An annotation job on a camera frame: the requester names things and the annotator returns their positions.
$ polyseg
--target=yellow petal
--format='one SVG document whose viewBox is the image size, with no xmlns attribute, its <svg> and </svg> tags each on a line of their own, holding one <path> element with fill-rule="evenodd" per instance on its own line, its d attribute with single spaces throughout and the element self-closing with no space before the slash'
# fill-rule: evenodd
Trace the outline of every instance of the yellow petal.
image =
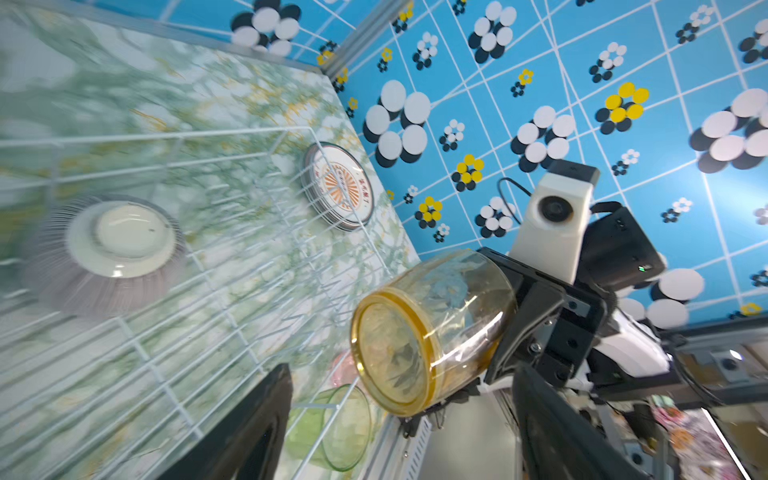
<svg viewBox="0 0 768 480">
<path fill-rule="evenodd" d="M 643 116 L 644 111 L 645 109 L 643 108 L 643 105 L 634 104 L 627 109 L 627 116 L 632 120 L 637 120 Z"/>
<path fill-rule="evenodd" d="M 608 110 L 614 110 L 621 106 L 621 97 L 618 95 L 611 95 L 605 100 L 605 107 Z"/>
<path fill-rule="evenodd" d="M 627 117 L 627 111 L 623 108 L 617 108 L 616 110 L 611 112 L 611 120 L 615 123 L 619 123 L 620 121 L 623 121 Z"/>
<path fill-rule="evenodd" d="M 619 95 L 621 95 L 622 98 L 629 98 L 633 94 L 634 94 L 634 84 L 630 81 L 621 85 L 621 87 L 619 88 Z"/>
<path fill-rule="evenodd" d="M 632 101 L 636 104 L 644 104 L 648 101 L 648 97 L 650 97 L 650 92 L 647 88 L 638 88 L 632 96 Z"/>
</svg>

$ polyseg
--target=dish rack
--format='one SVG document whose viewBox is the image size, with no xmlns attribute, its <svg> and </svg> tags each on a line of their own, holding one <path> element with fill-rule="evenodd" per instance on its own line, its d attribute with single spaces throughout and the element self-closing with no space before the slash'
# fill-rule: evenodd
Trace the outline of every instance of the dish rack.
<svg viewBox="0 0 768 480">
<path fill-rule="evenodd" d="M 0 141 L 23 170 L 0 177 L 12 221 L 0 238 L 0 477 L 153 478 L 281 362 L 292 408 L 329 408 L 313 400 L 349 355 L 352 311 L 395 272 L 369 228 L 337 230 L 305 197 L 312 143 L 311 127 Z M 18 283 L 29 230 L 95 192 L 155 202 L 184 231 L 183 281 L 140 312 L 67 317 Z M 283 453 L 276 478 L 316 468 L 342 404 L 306 458 Z"/>
</svg>

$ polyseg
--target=white strip light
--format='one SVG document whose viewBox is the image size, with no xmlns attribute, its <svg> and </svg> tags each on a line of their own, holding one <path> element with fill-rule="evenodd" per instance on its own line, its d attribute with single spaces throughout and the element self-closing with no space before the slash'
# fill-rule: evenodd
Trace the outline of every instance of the white strip light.
<svg viewBox="0 0 768 480">
<path fill-rule="evenodd" d="M 730 447 L 730 444 L 725 439 L 725 435 L 723 435 L 723 432 L 720 431 L 720 427 L 717 426 L 717 424 L 715 423 L 715 420 L 712 418 L 712 415 L 710 415 L 710 413 L 706 409 L 701 409 L 701 411 L 704 413 L 704 416 L 707 417 L 707 420 L 710 421 L 710 424 L 712 424 L 712 428 L 715 429 L 715 433 L 717 434 L 718 437 L 720 437 L 720 441 L 723 443 L 723 445 L 725 445 L 725 449 L 728 451 L 728 453 L 730 453 L 730 457 L 733 459 L 733 462 L 736 463 L 736 466 L 739 468 L 739 472 L 741 472 L 741 475 L 743 475 L 743 477 L 746 480 L 752 480 L 752 478 L 750 477 L 750 474 L 746 473 L 746 469 L 744 468 L 744 465 L 741 465 L 741 461 L 739 460 L 738 457 L 736 457 L 736 453 L 733 451 L 733 449 Z"/>
</svg>

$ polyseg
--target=orange sunburst pattern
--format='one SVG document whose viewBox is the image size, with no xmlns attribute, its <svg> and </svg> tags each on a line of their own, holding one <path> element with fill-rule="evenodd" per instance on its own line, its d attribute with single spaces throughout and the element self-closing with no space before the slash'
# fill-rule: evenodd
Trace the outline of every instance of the orange sunburst pattern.
<svg viewBox="0 0 768 480">
<path fill-rule="evenodd" d="M 334 165 L 333 168 L 336 170 L 336 174 L 344 181 L 346 191 L 349 193 L 349 199 L 352 201 L 353 207 L 357 208 L 360 203 L 360 190 L 357 187 L 357 183 L 355 183 L 355 178 L 346 168 L 341 167 L 340 165 Z M 351 210 L 352 208 L 349 207 L 349 202 L 344 198 L 344 192 L 340 188 L 336 188 L 338 183 L 336 182 L 336 177 L 331 172 L 326 174 L 325 182 L 326 191 L 331 199 L 333 199 L 333 202 L 338 204 L 344 210 Z"/>
</svg>

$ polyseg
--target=blue wallpaper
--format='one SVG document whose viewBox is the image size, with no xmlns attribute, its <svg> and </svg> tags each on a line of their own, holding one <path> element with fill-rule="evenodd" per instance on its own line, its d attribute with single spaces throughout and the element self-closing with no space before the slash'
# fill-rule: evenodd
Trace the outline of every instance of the blue wallpaper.
<svg viewBox="0 0 768 480">
<path fill-rule="evenodd" d="M 418 0 L 406 17 L 339 96 L 423 260 L 508 251 L 528 198 L 505 184 L 505 205 L 497 180 L 533 188 L 564 157 L 600 169 L 595 200 L 627 205 L 667 259 L 621 293 L 633 315 L 768 309 L 768 1 Z"/>
<path fill-rule="evenodd" d="M 322 65 L 376 5 L 373 0 L 78 1 L 310 65 Z"/>
</svg>

